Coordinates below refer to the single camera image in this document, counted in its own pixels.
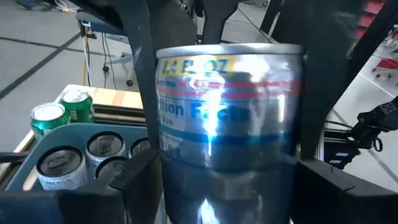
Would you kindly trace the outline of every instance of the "blue tray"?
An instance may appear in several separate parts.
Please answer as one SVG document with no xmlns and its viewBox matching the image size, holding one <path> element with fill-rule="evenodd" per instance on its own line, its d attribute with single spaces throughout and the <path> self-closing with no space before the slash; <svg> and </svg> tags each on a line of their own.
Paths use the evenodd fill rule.
<svg viewBox="0 0 398 224">
<path fill-rule="evenodd" d="M 48 133 L 36 144 L 11 179 L 6 190 L 22 191 L 26 178 L 32 169 L 35 169 L 40 156 L 46 151 L 57 146 L 67 145 L 76 147 L 85 154 L 85 147 L 89 138 L 102 131 L 113 131 L 120 134 L 126 142 L 126 149 L 129 149 L 137 139 L 147 137 L 147 128 L 143 127 L 86 123 L 73 123 L 61 126 Z M 43 190 L 38 180 L 35 181 L 31 190 Z"/>
</svg>

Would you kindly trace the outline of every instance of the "green can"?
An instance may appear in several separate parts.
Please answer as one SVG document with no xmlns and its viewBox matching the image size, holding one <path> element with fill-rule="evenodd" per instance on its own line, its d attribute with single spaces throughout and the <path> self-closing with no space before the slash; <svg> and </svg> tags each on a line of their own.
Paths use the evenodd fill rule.
<svg viewBox="0 0 398 224">
<path fill-rule="evenodd" d="M 67 90 L 61 95 L 61 104 L 70 114 L 70 122 L 93 123 L 93 99 L 84 90 Z"/>
<path fill-rule="evenodd" d="M 42 103 L 30 112 L 33 133 L 36 140 L 41 139 L 51 130 L 69 123 L 69 113 L 60 103 Z"/>
</svg>

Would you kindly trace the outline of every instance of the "red object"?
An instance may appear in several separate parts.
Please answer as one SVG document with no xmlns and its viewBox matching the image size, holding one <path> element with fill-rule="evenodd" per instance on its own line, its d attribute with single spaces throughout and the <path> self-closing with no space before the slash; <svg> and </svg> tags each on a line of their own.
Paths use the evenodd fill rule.
<svg viewBox="0 0 398 224">
<path fill-rule="evenodd" d="M 384 4 L 383 2 L 376 2 L 376 1 L 369 2 L 365 11 L 376 15 L 377 13 L 379 13 L 380 9 L 383 7 L 383 4 Z"/>
<path fill-rule="evenodd" d="M 368 14 L 361 16 L 359 18 L 359 30 L 356 33 L 356 39 L 359 40 L 362 38 L 363 34 L 366 32 L 366 29 L 371 25 L 374 20 L 374 17 L 379 13 L 381 8 L 383 7 L 383 2 L 371 1 L 366 5 L 365 12 Z"/>
<path fill-rule="evenodd" d="M 361 16 L 359 19 L 359 25 L 363 27 L 369 27 L 374 20 L 374 16 Z"/>
<path fill-rule="evenodd" d="M 377 68 L 398 69 L 398 61 L 394 59 L 382 59 Z"/>
</svg>

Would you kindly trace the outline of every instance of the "can in tray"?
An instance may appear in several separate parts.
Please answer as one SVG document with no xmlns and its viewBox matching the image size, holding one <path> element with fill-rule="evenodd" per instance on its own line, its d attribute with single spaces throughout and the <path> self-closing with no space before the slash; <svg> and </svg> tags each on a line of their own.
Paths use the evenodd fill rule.
<svg viewBox="0 0 398 224">
<path fill-rule="evenodd" d="M 127 160 L 123 156 L 114 156 L 105 159 L 95 171 L 95 178 L 102 178 L 106 175 L 117 176 L 123 172 L 123 164 Z"/>
<path fill-rule="evenodd" d="M 105 159 L 113 156 L 127 157 L 123 138 L 112 131 L 104 131 L 91 137 L 86 146 L 86 155 L 92 172 Z"/>
<path fill-rule="evenodd" d="M 75 147 L 60 146 L 47 151 L 36 169 L 44 190 L 73 190 L 88 182 L 86 159 Z"/>
<path fill-rule="evenodd" d="M 138 139 L 137 141 L 135 141 L 132 144 L 132 146 L 131 146 L 131 148 L 129 150 L 129 158 L 132 158 L 132 157 L 144 152 L 148 148 L 150 148 L 150 144 L 149 144 L 149 139 L 148 138 Z"/>
</svg>

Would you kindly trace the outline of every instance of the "red stripe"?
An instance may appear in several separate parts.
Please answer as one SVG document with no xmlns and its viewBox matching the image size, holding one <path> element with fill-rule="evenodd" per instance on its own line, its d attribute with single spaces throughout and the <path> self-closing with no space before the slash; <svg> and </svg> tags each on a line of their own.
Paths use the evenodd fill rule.
<svg viewBox="0 0 398 224">
<path fill-rule="evenodd" d="M 206 80 L 195 80 L 193 84 L 195 87 L 200 87 L 198 85 L 199 82 L 206 83 Z M 183 82 L 181 80 L 177 80 L 177 85 L 186 87 L 188 83 Z M 276 81 L 276 82 L 231 82 L 231 83 L 219 83 L 219 82 L 207 82 L 207 88 L 249 88 L 249 87 L 270 87 L 270 86 L 301 86 L 300 80 L 293 80 L 293 81 Z"/>
<path fill-rule="evenodd" d="M 196 91 L 180 91 L 180 90 L 166 90 L 166 89 L 158 89 L 157 90 L 158 94 L 163 93 L 163 94 L 168 94 L 168 95 L 175 95 L 175 96 L 203 96 L 205 93 L 204 92 L 196 92 Z M 261 97 L 261 96 L 277 96 L 280 94 L 285 94 L 285 95 L 298 95 L 300 94 L 299 90 L 294 90 L 294 91 L 273 91 L 270 92 L 269 94 L 266 94 L 264 92 L 255 92 L 255 93 L 223 93 L 221 94 L 222 98 L 227 98 L 227 99 L 241 99 L 241 98 L 255 98 L 255 97 Z"/>
</svg>

